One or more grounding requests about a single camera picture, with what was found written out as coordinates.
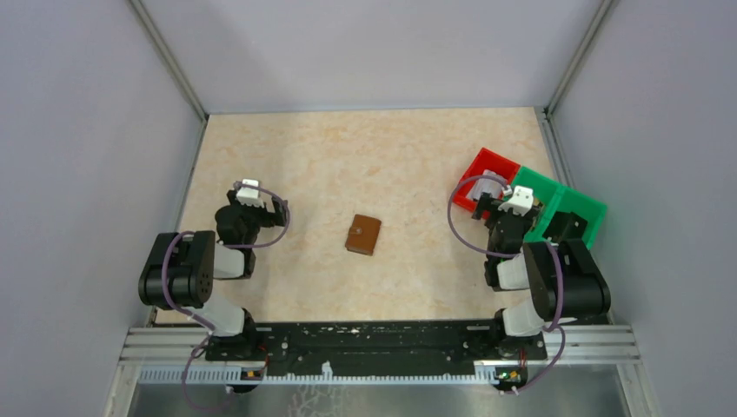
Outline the brown leather card holder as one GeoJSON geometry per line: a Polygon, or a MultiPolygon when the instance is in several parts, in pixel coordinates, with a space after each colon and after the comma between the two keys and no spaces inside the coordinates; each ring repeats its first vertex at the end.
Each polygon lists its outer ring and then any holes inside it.
{"type": "Polygon", "coordinates": [[[381,225],[382,221],[377,218],[356,214],[349,227],[345,248],[349,252],[372,255],[375,251],[381,225]]]}

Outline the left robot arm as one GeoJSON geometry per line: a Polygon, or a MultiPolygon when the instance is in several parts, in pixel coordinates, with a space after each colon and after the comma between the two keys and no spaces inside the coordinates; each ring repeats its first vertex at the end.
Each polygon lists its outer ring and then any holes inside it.
{"type": "Polygon", "coordinates": [[[213,230],[158,235],[137,284],[143,304],[184,314],[206,330],[203,347],[194,353],[210,360],[247,360],[264,349],[251,313],[214,290],[216,281],[254,274],[262,229],[289,226],[288,202],[272,195],[268,208],[262,192],[249,185],[228,191],[229,202],[216,211],[213,230]]]}

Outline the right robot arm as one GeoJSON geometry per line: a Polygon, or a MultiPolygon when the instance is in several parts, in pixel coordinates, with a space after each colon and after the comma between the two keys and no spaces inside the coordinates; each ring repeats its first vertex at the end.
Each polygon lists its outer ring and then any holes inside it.
{"type": "Polygon", "coordinates": [[[539,213],[534,204],[483,193],[473,218],[488,228],[484,278],[496,292],[527,290],[527,299],[495,313],[489,346],[501,358],[546,328],[606,314],[611,294],[583,240],[587,221],[573,212],[554,214],[541,240],[525,234],[539,213]]]}

